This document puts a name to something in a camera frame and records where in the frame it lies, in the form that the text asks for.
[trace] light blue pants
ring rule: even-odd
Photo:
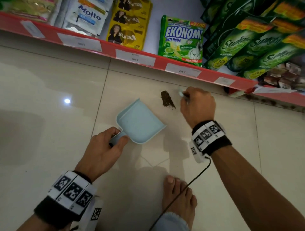
[[[155,226],[155,231],[190,231],[187,223],[177,214],[165,213]]]

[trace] left hand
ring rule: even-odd
[[[112,135],[116,135],[119,132],[120,130],[117,128],[111,127],[98,135],[92,136],[85,154],[75,167],[75,170],[88,176],[92,182],[109,171],[121,156],[123,148],[129,140],[127,136],[123,136],[111,148],[109,141]]]

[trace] fingernail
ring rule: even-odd
[[[167,182],[172,184],[174,182],[174,178],[172,176],[167,177]]]

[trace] bare foot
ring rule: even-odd
[[[162,210],[164,210],[169,203],[182,191],[186,182],[181,181],[178,178],[167,176],[163,184],[163,199],[162,199]],[[197,199],[193,195],[192,190],[187,188],[184,192],[175,200],[175,202],[169,207],[167,212],[173,212],[180,216],[186,221],[190,230],[192,229],[195,208],[197,206]]]

